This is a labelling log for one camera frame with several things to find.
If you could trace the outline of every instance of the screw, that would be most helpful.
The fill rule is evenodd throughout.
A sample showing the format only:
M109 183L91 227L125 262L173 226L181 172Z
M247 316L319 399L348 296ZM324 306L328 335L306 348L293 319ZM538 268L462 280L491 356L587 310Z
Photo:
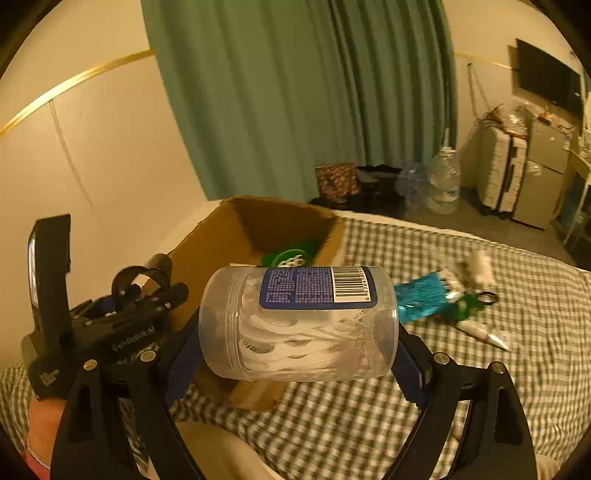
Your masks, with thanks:
M493 362L493 363L491 363L491 365L492 365L492 369L498 374L503 374L507 370L505 368L505 365L503 365L501 362Z
M139 356L139 359L142 362L151 362L152 360L154 360L156 358L156 352L154 352L153 350L146 350L145 352L142 352L142 354Z
M433 355L433 359L439 365L447 365L449 363L449 357L445 353L437 352Z
M90 370L94 370L94 369L96 368L96 366L97 366L97 365L98 365L98 364L96 363L96 360L94 360L94 359L87 360L87 361L84 363L84 370L86 370L86 371L89 371L89 372L90 372Z

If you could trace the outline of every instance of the suitcase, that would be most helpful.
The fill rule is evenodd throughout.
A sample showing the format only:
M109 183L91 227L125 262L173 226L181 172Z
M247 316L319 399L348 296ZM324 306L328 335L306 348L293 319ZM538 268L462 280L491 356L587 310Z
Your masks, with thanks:
M523 177L527 142L483 126L476 176L480 202L491 212L512 212Z

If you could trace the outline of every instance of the curtain fold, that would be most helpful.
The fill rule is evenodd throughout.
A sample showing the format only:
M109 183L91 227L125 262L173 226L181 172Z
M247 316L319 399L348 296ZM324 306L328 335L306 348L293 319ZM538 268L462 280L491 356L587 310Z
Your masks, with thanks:
M309 200L315 165L424 161L454 123L440 0L142 0L142 8L210 199Z

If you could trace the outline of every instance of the gray floor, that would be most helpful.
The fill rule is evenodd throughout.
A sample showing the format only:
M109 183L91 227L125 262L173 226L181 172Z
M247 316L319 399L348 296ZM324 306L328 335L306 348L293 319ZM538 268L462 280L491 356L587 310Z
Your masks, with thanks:
M420 207L406 211L404 220L471 233L500 244L523 248L576 265L563 248L553 227L542 231L495 215L483 216L478 207L479 202L475 193L471 190L462 190L460 204L451 215L438 215L426 207Z

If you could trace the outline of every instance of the cardboard box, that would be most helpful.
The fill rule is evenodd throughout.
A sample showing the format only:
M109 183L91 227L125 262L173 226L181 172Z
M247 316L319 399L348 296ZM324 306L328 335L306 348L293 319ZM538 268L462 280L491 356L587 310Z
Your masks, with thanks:
M313 265L342 265L342 239L343 222L329 209L264 197L225 200L169 253L172 282L189 287L189 299L171 312L173 329L180 330L199 307L207 281L219 268L260 265L264 255L308 240L320 241ZM206 367L194 381L212 400L259 411L272 407L287 385L221 379Z

